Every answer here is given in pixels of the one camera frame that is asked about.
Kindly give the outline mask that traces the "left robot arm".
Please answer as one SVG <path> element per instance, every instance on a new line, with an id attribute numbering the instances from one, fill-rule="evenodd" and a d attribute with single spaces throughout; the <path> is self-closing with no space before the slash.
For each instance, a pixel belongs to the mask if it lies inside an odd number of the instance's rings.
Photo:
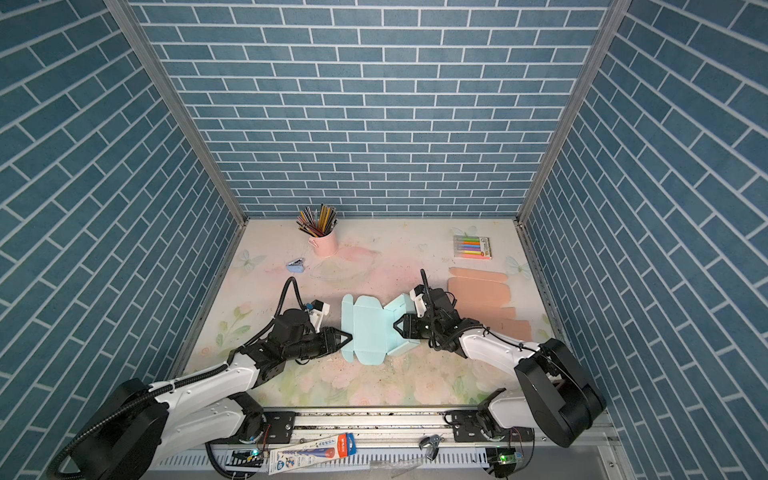
<path id="1" fill-rule="evenodd" d="M 277 313 L 265 328 L 213 367 L 172 380 L 117 387 L 55 455 L 49 479 L 139 479 L 167 457 L 214 440 L 264 436 L 262 406 L 250 390 L 289 361 L 314 360 L 349 344 L 351 334 L 325 326 L 306 307 Z"/>

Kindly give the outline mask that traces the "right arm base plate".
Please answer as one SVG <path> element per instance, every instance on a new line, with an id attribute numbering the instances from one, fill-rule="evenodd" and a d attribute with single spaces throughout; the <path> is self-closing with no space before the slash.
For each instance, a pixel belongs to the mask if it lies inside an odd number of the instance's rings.
<path id="1" fill-rule="evenodd" d="M 458 443 L 527 442 L 532 438 L 536 422 L 525 404 L 513 404 L 502 407 L 499 412 L 494 409 L 494 412 L 499 414 L 501 424 L 489 409 L 448 410 L 443 414 L 443 420 Z"/>

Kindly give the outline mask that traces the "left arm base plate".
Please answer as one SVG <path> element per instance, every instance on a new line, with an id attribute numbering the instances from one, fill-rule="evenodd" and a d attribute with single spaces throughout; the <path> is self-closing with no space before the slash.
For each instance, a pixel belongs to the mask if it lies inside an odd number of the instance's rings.
<path id="1" fill-rule="evenodd" d="M 267 411 L 247 415 L 235 433 L 213 440 L 213 444 L 289 444 L 297 414 L 293 411 Z"/>

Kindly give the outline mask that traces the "light blue paper box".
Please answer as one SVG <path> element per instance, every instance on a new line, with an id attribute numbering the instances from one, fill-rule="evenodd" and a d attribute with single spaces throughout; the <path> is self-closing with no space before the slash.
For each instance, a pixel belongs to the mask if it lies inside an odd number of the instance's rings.
<path id="1" fill-rule="evenodd" d="M 341 303 L 341 330 L 352 335 L 342 349 L 343 358 L 350 363 L 358 360 L 362 365 L 375 366 L 387 356 L 403 355 L 418 347 L 418 339 L 404 339 L 393 324 L 405 314 L 416 312 L 414 302 L 401 294 L 386 306 L 371 296 L 354 299 L 351 294 Z"/>

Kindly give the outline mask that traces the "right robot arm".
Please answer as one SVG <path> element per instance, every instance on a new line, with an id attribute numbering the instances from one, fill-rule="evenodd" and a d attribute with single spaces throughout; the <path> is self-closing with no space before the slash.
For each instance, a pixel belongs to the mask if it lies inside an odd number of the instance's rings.
<path id="1" fill-rule="evenodd" d="M 435 351 L 480 361 L 517 378 L 521 396 L 501 388 L 478 407 L 478 423 L 486 435 L 537 427 L 567 448 L 606 409 L 597 383 L 562 341 L 551 338 L 535 344 L 495 333 L 475 319 L 461 317 L 451 293 L 425 283 L 409 297 L 415 311 L 393 324 L 401 337 L 425 340 Z"/>

